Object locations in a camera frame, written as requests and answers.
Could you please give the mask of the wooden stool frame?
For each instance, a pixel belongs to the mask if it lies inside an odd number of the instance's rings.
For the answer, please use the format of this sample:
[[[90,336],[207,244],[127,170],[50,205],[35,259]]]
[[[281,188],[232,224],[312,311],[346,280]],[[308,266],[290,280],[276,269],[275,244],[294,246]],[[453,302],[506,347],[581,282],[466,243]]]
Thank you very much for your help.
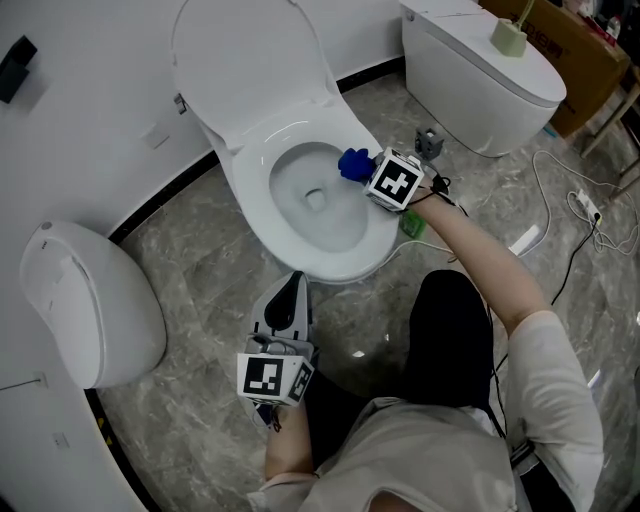
[[[623,115],[633,106],[638,98],[640,98],[640,66],[632,64],[631,65],[631,74],[633,77],[633,84],[631,86],[630,91],[626,95],[626,98],[619,106],[613,111],[613,113],[607,118],[605,123],[598,129],[590,142],[586,145],[583,151],[580,154],[581,158],[586,158],[595,147],[604,139],[604,137],[610,132],[613,128],[613,125],[621,120]],[[630,192],[631,189],[636,185],[640,184],[640,173],[633,178],[629,183],[625,186],[612,185],[613,191],[609,196],[610,201],[617,200],[622,196],[623,193]]]

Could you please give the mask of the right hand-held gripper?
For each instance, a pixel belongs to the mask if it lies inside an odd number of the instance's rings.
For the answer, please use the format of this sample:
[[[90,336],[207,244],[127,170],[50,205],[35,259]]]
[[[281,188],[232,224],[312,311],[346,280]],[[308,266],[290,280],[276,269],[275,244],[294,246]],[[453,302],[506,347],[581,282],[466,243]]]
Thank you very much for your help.
[[[375,157],[365,149],[364,155],[373,172],[364,182],[363,195],[389,212],[404,212],[424,178],[420,161],[391,147]]]

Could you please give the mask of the white blank wall plate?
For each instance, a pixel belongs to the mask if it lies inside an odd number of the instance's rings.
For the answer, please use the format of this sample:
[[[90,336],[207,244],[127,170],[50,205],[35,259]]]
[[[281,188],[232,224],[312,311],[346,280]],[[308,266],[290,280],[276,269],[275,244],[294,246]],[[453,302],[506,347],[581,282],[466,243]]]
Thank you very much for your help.
[[[141,136],[141,141],[149,149],[157,149],[170,138],[170,134],[158,124],[149,127]]]

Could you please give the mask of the white power strip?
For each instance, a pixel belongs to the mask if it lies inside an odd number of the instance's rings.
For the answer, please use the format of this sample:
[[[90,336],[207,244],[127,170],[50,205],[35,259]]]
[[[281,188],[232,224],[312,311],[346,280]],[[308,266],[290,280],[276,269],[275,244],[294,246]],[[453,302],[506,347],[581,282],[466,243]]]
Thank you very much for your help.
[[[589,221],[598,225],[602,219],[600,211],[583,189],[578,191],[577,200],[587,214]]]

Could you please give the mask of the brown cardboard box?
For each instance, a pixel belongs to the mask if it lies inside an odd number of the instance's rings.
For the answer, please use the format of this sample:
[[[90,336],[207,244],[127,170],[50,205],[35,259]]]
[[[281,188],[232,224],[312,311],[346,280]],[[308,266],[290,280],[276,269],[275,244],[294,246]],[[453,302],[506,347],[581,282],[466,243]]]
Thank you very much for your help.
[[[527,0],[479,0],[497,19],[516,22]],[[582,128],[606,103],[630,66],[624,50],[606,41],[579,15],[552,0],[535,0],[521,30],[527,34],[523,62],[538,52],[558,72],[566,96],[551,118],[566,138]]]

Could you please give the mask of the white closed-lid toilet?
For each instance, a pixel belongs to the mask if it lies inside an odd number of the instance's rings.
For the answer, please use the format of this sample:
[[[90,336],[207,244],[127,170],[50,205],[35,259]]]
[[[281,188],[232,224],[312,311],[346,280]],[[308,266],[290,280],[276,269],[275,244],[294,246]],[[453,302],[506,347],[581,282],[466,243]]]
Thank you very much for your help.
[[[473,152],[500,157],[553,117],[567,89],[532,45],[506,56],[490,41],[498,18],[474,0],[399,0],[406,86]]]

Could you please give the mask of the egg-shaped white toilet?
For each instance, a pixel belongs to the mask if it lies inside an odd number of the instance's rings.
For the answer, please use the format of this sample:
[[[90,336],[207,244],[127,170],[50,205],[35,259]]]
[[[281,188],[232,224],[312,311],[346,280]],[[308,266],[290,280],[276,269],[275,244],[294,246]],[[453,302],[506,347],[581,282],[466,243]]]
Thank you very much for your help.
[[[41,223],[24,249],[19,279],[78,387],[124,385],[161,361],[167,334],[154,291],[104,236],[76,223]]]

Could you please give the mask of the blue microfibre cloth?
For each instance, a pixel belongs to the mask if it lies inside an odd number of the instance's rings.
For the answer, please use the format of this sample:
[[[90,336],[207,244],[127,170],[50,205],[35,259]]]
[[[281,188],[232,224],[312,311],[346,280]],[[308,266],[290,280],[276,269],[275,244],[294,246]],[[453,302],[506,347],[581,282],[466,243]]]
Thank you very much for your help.
[[[376,164],[366,148],[347,149],[338,161],[340,175],[350,181],[364,183],[373,175]]]

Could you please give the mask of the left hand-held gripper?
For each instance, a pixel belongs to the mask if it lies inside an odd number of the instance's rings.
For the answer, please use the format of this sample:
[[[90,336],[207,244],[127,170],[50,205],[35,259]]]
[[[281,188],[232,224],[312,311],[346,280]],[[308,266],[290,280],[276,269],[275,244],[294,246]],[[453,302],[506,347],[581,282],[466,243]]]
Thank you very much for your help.
[[[317,349],[308,342],[312,302],[307,276],[294,271],[280,278],[254,304],[250,333],[287,340],[296,356],[237,354],[237,394],[251,401],[297,407],[313,377]]]

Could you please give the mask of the black wall holder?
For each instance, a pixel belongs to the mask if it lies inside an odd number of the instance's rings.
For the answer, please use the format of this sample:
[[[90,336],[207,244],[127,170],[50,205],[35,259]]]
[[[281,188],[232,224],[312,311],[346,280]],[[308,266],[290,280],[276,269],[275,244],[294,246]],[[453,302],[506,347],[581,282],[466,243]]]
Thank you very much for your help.
[[[36,53],[36,46],[25,35],[11,46],[0,62],[0,102],[11,102],[29,75],[28,65]]]

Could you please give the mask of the person's left forearm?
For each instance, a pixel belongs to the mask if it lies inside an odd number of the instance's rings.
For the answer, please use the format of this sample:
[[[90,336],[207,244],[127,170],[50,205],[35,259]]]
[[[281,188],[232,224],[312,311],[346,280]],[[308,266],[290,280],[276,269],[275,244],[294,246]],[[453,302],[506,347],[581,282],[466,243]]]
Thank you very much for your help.
[[[279,429],[269,432],[265,454],[265,480],[289,473],[314,472],[309,424],[305,405],[275,409]]]

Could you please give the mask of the white toilet lid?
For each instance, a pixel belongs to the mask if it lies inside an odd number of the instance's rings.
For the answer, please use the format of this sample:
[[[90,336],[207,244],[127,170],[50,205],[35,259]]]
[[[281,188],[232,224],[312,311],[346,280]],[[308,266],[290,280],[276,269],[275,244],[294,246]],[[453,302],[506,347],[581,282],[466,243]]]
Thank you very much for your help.
[[[178,92],[229,149],[281,111],[338,92],[296,0],[184,0],[171,57]]]

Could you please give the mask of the green plastic bottle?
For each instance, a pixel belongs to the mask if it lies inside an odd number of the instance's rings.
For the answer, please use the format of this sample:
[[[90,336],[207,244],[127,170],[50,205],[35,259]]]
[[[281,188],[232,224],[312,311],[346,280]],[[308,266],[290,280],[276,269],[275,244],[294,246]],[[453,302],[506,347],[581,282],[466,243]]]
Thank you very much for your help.
[[[426,228],[426,221],[412,210],[406,210],[400,218],[401,231],[412,240],[418,240]]]

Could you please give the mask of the person's dark trousers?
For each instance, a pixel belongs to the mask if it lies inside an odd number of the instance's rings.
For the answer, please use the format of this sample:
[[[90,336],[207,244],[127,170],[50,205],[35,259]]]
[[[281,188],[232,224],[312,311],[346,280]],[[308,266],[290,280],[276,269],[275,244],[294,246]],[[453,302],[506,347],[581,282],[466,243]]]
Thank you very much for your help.
[[[462,273],[436,270],[424,278],[409,320],[410,346],[401,375],[380,397],[447,407],[474,407],[492,425],[490,379],[493,327],[480,293]],[[345,442],[371,401],[350,393],[315,371],[304,395],[313,468]]]

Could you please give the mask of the person's right forearm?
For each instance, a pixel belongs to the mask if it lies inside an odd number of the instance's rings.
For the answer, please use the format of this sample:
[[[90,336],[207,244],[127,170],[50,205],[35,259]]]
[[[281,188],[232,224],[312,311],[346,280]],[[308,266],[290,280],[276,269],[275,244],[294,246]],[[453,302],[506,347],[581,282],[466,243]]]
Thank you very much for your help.
[[[508,334],[551,309],[537,281],[504,245],[455,206],[430,196],[411,206],[453,251]]]

